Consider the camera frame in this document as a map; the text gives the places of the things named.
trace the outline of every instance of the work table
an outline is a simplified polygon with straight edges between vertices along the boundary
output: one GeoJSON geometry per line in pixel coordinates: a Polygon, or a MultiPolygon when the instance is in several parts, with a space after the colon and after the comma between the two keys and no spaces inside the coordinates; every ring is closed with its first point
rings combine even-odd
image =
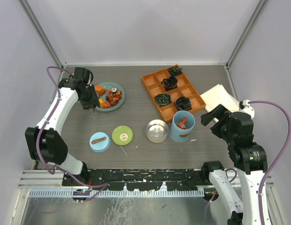
{"type": "MultiPolygon", "coordinates": [[[[148,122],[161,117],[141,82],[141,76],[166,67],[85,67],[92,71],[94,85],[109,81],[120,84],[125,90],[125,101],[115,111],[96,111],[94,114],[83,110],[77,102],[70,110],[61,134],[69,153],[85,162],[88,168],[200,168],[203,162],[215,160],[231,167],[233,163],[229,159],[227,144],[209,129],[214,123],[207,127],[200,123],[200,116],[206,113],[205,110],[193,114],[196,124],[187,141],[175,142],[169,134],[164,142],[158,144],[147,139],[148,122]],[[122,147],[111,138],[112,131],[120,125],[129,126],[133,131],[133,140],[122,147]],[[96,132],[105,132],[111,139],[110,147],[101,153],[92,151],[89,146],[89,139],[96,132]]],[[[231,94],[223,66],[182,67],[200,94],[218,83],[231,94]]]]}

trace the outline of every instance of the teal plate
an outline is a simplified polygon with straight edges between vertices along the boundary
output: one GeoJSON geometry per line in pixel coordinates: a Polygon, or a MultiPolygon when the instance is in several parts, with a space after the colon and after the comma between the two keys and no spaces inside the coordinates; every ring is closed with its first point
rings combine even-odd
{"type": "MultiPolygon", "coordinates": [[[[125,101],[125,91],[123,90],[121,85],[114,82],[103,82],[98,85],[101,86],[103,89],[107,89],[107,90],[111,90],[112,88],[117,88],[117,90],[120,90],[123,94],[122,94],[122,99],[120,99],[116,105],[109,108],[95,107],[95,110],[99,112],[110,112],[115,109],[118,109],[123,104],[123,102],[125,101]]],[[[104,95],[100,97],[104,102],[106,102],[106,95],[107,94],[105,93],[104,95]]]]}

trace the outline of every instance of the blue cup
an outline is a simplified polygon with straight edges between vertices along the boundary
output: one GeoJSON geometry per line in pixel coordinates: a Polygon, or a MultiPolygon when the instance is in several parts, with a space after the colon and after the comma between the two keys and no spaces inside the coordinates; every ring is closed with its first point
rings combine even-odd
{"type": "Polygon", "coordinates": [[[173,117],[172,125],[170,127],[170,137],[175,142],[185,142],[188,139],[195,122],[196,120],[190,112],[178,111],[173,117]],[[181,129],[176,125],[176,123],[179,124],[184,117],[187,117],[187,121],[185,122],[185,125],[187,126],[186,130],[181,129]]]}

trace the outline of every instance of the orange sorting tray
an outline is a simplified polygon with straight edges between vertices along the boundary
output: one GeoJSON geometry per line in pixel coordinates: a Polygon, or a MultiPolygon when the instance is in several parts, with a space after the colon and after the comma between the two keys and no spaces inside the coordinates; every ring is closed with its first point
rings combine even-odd
{"type": "Polygon", "coordinates": [[[178,111],[175,107],[175,102],[181,96],[185,96],[190,99],[190,113],[200,111],[206,106],[200,94],[194,88],[193,84],[189,81],[183,70],[181,71],[182,74],[176,76],[178,80],[177,88],[165,91],[161,82],[164,78],[170,77],[168,69],[173,67],[179,68],[178,65],[175,65],[141,77],[141,81],[144,84],[145,89],[149,93],[151,100],[154,102],[154,105],[156,106],[159,114],[166,123],[170,123],[173,120],[175,113],[178,111]],[[159,107],[154,97],[161,93],[169,94],[171,96],[172,102],[163,107],[159,107]]]}

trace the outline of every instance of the blue lid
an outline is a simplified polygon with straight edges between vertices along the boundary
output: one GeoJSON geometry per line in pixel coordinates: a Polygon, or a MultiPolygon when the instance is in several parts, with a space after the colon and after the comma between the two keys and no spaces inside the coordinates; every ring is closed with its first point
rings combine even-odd
{"type": "Polygon", "coordinates": [[[93,134],[89,140],[89,145],[91,147],[91,149],[95,152],[102,152],[105,151],[109,145],[110,145],[110,138],[107,134],[103,133],[103,132],[97,132],[95,134],[93,134]],[[91,142],[95,139],[99,139],[102,137],[106,137],[106,140],[98,142],[96,144],[91,144],[91,142]]]}

